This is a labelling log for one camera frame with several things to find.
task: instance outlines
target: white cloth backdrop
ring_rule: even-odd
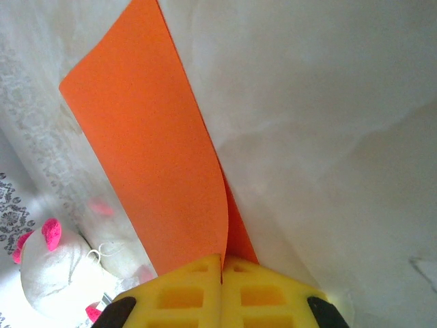
[[[57,86],[126,4],[0,4],[4,37],[47,100],[40,134],[54,131],[74,164],[64,181],[92,195],[104,185],[112,202]],[[436,2],[160,4],[261,262],[339,297],[353,327],[435,327],[437,295],[411,262],[437,261]]]

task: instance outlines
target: patterned fabric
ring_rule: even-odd
[[[15,250],[18,238],[30,232],[34,220],[27,220],[29,212],[21,206],[21,198],[15,197],[12,183],[5,183],[6,174],[0,173],[0,242],[6,242],[8,255]]]
[[[6,325],[6,326],[4,326],[5,325],[5,323],[4,323],[4,321],[5,321],[5,317],[3,316],[3,314],[0,312],[0,328],[12,328],[11,326],[9,326],[9,325]]]
[[[39,210],[35,206],[31,206],[31,208],[34,210],[33,213],[28,209],[27,206],[25,206],[25,201],[23,201],[23,197],[21,197],[22,193],[21,191],[17,191],[13,181],[8,178],[7,174],[4,172],[0,172],[0,256],[1,263],[2,263],[2,272],[8,272],[10,273],[10,276],[4,277],[2,276],[2,280],[5,279],[5,281],[1,281],[1,284],[9,284],[9,281],[15,280],[18,278],[18,285],[19,282],[19,266],[12,263],[12,258],[10,255],[12,252],[16,249],[17,240],[20,236],[26,234],[30,230],[33,229],[33,226],[36,225],[36,221],[33,219],[30,219],[31,217],[37,217],[39,219],[37,226],[40,226],[42,222],[46,219],[45,215],[39,215]],[[30,305],[28,304],[22,304],[18,301],[16,295],[10,296],[11,294],[6,293],[6,295],[3,295],[6,298],[12,299],[14,298],[14,302],[16,302],[17,308],[23,308],[23,311],[27,313],[30,317],[37,316],[37,314],[34,313],[28,313],[28,311],[32,311],[30,308]],[[2,309],[2,312],[0,312],[0,328],[18,328],[15,327],[16,325],[12,325],[12,319],[14,318],[13,315],[7,315],[9,313],[7,310]],[[48,324],[43,323],[44,319],[37,316],[37,319],[40,319],[40,326],[51,328],[51,326],[48,326]],[[76,328],[88,328],[91,327],[91,322],[89,320],[85,320],[83,323],[78,325]]]

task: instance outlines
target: orange paper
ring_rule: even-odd
[[[257,261],[155,0],[132,1],[60,90],[158,274],[228,243]]]

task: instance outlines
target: rectangular hole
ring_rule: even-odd
[[[245,286],[241,288],[242,306],[284,305],[285,298],[276,286]]]
[[[197,320],[166,320],[154,321],[147,325],[147,328],[198,328]]]
[[[259,318],[244,318],[244,328],[293,328],[290,316],[263,316]]]
[[[242,266],[236,265],[234,266],[234,272],[249,272],[249,270],[243,268]]]
[[[188,309],[203,306],[203,289],[199,287],[165,288],[158,298],[158,309]]]
[[[208,272],[208,266],[206,264],[200,264],[196,266],[191,272]]]

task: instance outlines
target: white plush toy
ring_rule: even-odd
[[[74,324],[86,314],[98,318],[107,272],[79,234],[49,219],[19,238],[13,257],[21,263],[24,294],[39,313]]]

